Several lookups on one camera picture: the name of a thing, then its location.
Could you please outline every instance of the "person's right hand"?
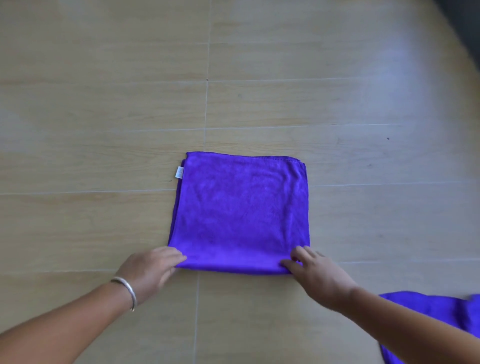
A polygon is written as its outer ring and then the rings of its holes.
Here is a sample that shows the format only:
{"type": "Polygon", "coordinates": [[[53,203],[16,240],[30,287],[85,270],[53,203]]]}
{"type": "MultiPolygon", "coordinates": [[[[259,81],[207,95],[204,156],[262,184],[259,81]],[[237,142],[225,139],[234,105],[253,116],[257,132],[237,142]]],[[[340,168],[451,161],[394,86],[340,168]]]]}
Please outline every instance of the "person's right hand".
{"type": "Polygon", "coordinates": [[[291,260],[284,259],[281,264],[292,272],[310,297],[334,311],[348,305],[350,294],[358,285],[342,268],[309,246],[297,246],[290,256],[291,260]]]}
{"type": "Polygon", "coordinates": [[[157,292],[175,271],[175,266],[187,259],[171,246],[135,253],[120,266],[115,276],[125,279],[137,296],[138,304],[157,292]]]}

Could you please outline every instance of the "skin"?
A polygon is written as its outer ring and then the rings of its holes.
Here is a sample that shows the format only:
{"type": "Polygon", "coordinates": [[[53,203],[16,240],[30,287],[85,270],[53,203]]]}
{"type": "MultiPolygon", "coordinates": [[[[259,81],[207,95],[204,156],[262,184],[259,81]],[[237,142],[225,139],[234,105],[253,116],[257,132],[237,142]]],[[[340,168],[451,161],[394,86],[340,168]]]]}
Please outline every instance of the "skin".
{"type": "MultiPolygon", "coordinates": [[[[157,248],[131,255],[115,275],[130,283],[141,304],[163,287],[185,259],[175,248],[157,248]]],[[[364,290],[330,258],[310,247],[296,247],[291,259],[281,264],[312,299],[348,317],[405,363],[480,363],[479,339],[364,290]]],[[[73,363],[131,307],[125,287],[103,284],[2,333],[0,363],[73,363]]]]}

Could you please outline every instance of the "white tag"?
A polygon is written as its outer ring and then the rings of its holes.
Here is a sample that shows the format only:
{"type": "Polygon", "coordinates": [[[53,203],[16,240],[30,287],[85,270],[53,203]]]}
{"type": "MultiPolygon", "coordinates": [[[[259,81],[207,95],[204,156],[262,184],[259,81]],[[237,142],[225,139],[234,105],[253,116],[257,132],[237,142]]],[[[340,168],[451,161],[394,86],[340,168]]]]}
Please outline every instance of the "white tag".
{"type": "Polygon", "coordinates": [[[177,168],[177,173],[175,174],[175,178],[183,178],[183,167],[178,167],[177,168]]]}

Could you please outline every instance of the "silver bracelet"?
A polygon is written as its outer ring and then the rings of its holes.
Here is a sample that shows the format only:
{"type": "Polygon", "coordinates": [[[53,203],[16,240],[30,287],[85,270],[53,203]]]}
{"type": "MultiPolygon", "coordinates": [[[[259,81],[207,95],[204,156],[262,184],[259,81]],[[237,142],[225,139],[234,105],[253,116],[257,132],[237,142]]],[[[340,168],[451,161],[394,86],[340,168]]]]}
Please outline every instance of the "silver bracelet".
{"type": "Polygon", "coordinates": [[[124,280],[122,277],[113,277],[110,282],[118,282],[121,283],[125,286],[126,289],[128,289],[128,292],[132,295],[132,301],[133,305],[132,308],[130,309],[132,312],[135,311],[135,308],[137,307],[137,296],[135,296],[135,292],[133,291],[131,285],[124,280]]]}

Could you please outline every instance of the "purple cloth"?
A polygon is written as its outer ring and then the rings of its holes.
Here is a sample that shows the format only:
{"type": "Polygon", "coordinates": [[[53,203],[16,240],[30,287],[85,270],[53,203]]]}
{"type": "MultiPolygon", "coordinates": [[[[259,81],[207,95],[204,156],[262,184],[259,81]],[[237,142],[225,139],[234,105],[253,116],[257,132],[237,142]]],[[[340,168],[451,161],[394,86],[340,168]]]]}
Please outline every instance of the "purple cloth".
{"type": "MultiPolygon", "coordinates": [[[[407,291],[380,296],[480,338],[480,294],[471,296],[470,300],[407,291]]],[[[380,345],[380,350],[386,364],[402,363],[385,346],[380,345]]]]}
{"type": "Polygon", "coordinates": [[[305,165],[291,157],[188,152],[168,244],[181,268],[287,274],[281,259],[310,245],[305,165]]]}

